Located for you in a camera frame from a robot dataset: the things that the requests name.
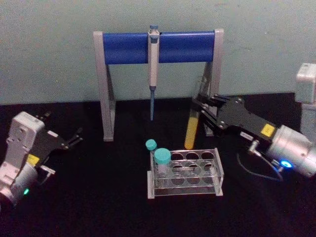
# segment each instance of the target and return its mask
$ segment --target green led light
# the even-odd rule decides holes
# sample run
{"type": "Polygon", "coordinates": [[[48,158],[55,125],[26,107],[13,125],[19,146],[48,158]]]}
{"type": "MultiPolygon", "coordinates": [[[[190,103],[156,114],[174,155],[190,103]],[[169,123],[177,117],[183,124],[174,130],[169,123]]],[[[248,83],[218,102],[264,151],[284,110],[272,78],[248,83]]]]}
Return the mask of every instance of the green led light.
{"type": "Polygon", "coordinates": [[[29,191],[30,191],[29,189],[26,189],[26,190],[24,190],[24,193],[23,193],[23,194],[26,195],[26,194],[29,193],[29,191]]]}

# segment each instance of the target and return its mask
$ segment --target robotic arm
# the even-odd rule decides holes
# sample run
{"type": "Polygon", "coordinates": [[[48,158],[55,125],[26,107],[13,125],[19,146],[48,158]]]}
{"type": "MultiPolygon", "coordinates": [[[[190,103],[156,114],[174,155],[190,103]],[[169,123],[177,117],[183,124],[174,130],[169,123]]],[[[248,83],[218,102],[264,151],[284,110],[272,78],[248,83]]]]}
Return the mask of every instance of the robotic arm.
{"type": "Polygon", "coordinates": [[[44,164],[49,154],[54,150],[68,150],[80,142],[81,129],[68,141],[65,141],[53,131],[44,129],[44,117],[36,118],[26,112],[21,112],[12,120],[9,137],[6,142],[8,148],[5,159],[0,166],[0,202],[16,205],[38,180],[38,171],[46,172],[44,183],[55,171],[44,164]]]}
{"type": "Polygon", "coordinates": [[[193,98],[192,110],[200,112],[215,135],[235,134],[249,142],[248,153],[265,154],[281,166],[293,168],[304,176],[316,173],[316,146],[303,134],[275,124],[249,112],[239,97],[199,93],[193,98]],[[214,114],[210,107],[217,107],[214,114]]]}

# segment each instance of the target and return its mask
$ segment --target pipette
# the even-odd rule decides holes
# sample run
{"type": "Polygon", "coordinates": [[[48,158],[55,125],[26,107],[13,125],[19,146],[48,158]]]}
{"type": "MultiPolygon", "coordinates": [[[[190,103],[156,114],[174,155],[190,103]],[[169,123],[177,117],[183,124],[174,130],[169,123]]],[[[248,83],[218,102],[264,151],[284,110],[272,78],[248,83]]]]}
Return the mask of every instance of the pipette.
{"type": "Polygon", "coordinates": [[[157,25],[150,25],[148,31],[148,67],[149,67],[149,89],[150,89],[150,120],[154,120],[154,100],[157,85],[159,63],[159,32],[157,25]]]}

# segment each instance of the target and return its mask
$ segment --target tube with teal cap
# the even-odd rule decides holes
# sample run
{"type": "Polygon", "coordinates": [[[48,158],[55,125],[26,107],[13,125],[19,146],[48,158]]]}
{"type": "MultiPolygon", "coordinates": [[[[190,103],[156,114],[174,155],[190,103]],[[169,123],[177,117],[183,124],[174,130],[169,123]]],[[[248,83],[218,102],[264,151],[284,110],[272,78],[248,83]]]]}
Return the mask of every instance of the tube with teal cap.
{"type": "Polygon", "coordinates": [[[171,152],[166,148],[157,149],[157,143],[154,139],[149,139],[146,142],[146,147],[154,155],[159,178],[166,177],[170,169],[171,152]]]}

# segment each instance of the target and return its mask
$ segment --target cable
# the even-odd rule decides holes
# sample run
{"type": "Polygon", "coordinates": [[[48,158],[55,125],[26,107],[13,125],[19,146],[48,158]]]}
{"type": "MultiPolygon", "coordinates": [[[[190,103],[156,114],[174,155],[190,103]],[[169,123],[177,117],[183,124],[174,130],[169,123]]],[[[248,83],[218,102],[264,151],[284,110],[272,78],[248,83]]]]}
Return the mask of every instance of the cable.
{"type": "Polygon", "coordinates": [[[279,182],[282,182],[283,181],[283,177],[282,175],[280,174],[280,172],[270,163],[268,162],[264,157],[260,156],[260,158],[266,162],[272,169],[273,171],[277,174],[278,176],[278,179],[277,178],[274,178],[274,177],[271,177],[271,176],[267,176],[267,175],[263,175],[263,174],[258,174],[258,173],[255,173],[255,172],[252,172],[250,171],[249,169],[247,169],[245,166],[243,166],[243,164],[241,163],[240,159],[239,159],[239,154],[237,153],[237,161],[239,163],[239,165],[248,173],[252,174],[252,175],[256,175],[256,176],[259,176],[261,178],[265,178],[265,179],[270,179],[270,180],[274,180],[274,181],[279,181],[279,182]]]}

